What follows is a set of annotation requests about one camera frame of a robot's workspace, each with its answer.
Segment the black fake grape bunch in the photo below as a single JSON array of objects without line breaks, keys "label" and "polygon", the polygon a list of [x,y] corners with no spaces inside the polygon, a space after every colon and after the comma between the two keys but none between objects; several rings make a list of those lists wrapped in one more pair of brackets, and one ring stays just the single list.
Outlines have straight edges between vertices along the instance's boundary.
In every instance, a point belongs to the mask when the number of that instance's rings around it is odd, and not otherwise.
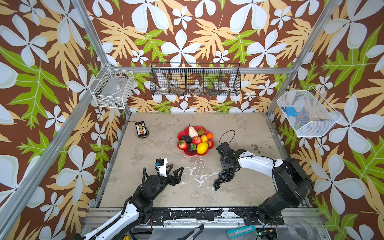
[{"label": "black fake grape bunch", "polygon": [[217,191],[220,189],[221,184],[231,182],[236,173],[236,169],[225,169],[218,174],[218,178],[214,180],[213,187]]}]

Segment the yellow fake lemon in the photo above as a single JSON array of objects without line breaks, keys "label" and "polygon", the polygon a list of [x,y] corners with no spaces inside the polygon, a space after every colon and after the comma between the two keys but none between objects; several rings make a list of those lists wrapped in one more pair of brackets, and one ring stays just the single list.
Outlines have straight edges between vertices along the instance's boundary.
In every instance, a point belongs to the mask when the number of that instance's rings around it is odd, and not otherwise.
[{"label": "yellow fake lemon", "polygon": [[197,145],[197,154],[202,155],[204,154],[209,148],[209,144],[207,142],[201,142]]}]

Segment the small orange-yellow fruit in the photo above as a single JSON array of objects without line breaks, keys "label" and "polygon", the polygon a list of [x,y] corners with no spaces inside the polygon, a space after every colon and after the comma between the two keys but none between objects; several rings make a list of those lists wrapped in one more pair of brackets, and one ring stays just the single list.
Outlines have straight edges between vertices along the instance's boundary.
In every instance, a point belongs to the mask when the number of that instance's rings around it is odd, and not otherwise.
[{"label": "small orange-yellow fruit", "polygon": [[203,135],[203,136],[201,136],[201,140],[202,140],[202,142],[207,142],[208,137],[206,135]]}]

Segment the red fake pomegranate piece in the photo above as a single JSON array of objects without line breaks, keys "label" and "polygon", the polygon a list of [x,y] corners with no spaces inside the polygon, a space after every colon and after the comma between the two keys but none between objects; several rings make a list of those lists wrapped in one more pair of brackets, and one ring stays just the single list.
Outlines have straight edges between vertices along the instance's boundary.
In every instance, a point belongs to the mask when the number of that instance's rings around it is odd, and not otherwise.
[{"label": "red fake pomegranate piece", "polygon": [[202,142],[202,139],[199,136],[194,136],[192,143],[198,146]]}]

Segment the brown fake fig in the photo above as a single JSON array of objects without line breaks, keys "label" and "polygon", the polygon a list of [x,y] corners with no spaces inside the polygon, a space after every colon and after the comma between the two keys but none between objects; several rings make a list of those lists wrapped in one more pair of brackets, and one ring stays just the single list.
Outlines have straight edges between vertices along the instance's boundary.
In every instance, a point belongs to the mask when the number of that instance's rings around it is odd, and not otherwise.
[{"label": "brown fake fig", "polygon": [[198,130],[198,134],[199,134],[199,136],[203,136],[203,135],[206,134],[206,130],[205,130],[204,128],[200,128],[200,129]]}]

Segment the cream fake garlic bulb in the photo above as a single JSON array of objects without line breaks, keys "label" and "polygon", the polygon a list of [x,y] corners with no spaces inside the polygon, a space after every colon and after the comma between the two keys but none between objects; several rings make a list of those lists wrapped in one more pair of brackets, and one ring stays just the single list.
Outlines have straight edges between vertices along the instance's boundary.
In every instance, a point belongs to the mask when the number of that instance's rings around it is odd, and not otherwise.
[{"label": "cream fake garlic bulb", "polygon": [[189,136],[190,136],[191,138],[194,138],[194,137],[198,137],[198,136],[199,136],[198,131],[197,131],[194,127],[192,127],[192,126],[189,126],[189,127],[188,127],[188,134],[189,134]]}]

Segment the dark fake avocado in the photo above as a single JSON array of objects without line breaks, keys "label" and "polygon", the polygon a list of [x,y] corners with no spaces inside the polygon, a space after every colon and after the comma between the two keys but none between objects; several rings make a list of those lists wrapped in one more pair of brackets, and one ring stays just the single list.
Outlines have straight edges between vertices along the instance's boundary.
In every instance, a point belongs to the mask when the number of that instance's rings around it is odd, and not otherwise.
[{"label": "dark fake avocado", "polygon": [[181,140],[185,141],[188,145],[192,143],[193,138],[190,137],[189,135],[184,135],[181,137]]}]

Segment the red fake strawberry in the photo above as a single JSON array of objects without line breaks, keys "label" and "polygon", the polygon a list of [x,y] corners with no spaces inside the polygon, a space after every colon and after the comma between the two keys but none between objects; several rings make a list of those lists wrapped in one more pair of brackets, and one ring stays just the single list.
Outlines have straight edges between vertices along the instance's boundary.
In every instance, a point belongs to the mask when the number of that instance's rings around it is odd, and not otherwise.
[{"label": "red fake strawberry", "polygon": [[178,141],[178,148],[180,150],[187,150],[188,149],[188,143],[185,140]]}]

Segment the dark purple passion fruit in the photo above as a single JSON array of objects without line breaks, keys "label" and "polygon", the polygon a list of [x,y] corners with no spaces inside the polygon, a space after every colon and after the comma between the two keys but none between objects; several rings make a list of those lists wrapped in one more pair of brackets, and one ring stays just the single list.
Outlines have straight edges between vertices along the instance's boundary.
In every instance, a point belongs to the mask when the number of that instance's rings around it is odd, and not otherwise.
[{"label": "dark purple passion fruit", "polygon": [[188,148],[187,148],[187,151],[189,154],[196,154],[197,153],[197,146],[195,144],[189,144],[188,145]]}]

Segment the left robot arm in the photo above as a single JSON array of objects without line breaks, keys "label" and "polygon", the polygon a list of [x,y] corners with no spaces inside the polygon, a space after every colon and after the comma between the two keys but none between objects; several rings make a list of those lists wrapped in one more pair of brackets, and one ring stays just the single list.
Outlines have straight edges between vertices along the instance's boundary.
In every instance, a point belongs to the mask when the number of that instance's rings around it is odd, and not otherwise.
[{"label": "left robot arm", "polygon": [[143,169],[141,184],[137,187],[133,195],[126,199],[120,211],[95,230],[84,236],[76,234],[73,239],[118,240],[134,227],[149,222],[154,199],[162,193],[168,185],[178,185],[181,182],[184,171],[184,168],[180,167],[173,171],[171,175],[172,165],[161,166],[160,168],[166,170],[166,176],[160,174],[148,175],[146,169]]}]

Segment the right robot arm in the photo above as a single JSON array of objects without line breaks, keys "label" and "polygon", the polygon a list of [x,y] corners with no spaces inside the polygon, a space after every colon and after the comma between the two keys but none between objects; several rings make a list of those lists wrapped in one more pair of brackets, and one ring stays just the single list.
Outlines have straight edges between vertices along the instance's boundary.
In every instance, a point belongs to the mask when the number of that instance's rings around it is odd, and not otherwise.
[{"label": "right robot arm", "polygon": [[223,170],[214,181],[214,190],[217,191],[222,183],[233,180],[235,173],[241,168],[272,178],[276,193],[258,206],[255,215],[263,225],[274,222],[282,210],[299,206],[314,189],[314,182],[297,160],[291,157],[275,160],[244,149],[235,151],[227,142],[221,143],[216,150],[220,154]]}]

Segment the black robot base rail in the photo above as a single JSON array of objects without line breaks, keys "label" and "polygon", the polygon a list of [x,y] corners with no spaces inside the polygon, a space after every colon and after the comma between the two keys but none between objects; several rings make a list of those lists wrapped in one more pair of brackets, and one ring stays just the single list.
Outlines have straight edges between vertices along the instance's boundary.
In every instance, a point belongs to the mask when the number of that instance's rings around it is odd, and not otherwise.
[{"label": "black robot base rail", "polygon": [[245,225],[263,225],[257,216],[257,207],[232,208],[152,208],[150,217],[153,225],[160,226],[165,221],[193,220],[208,221],[233,219],[242,220]]}]

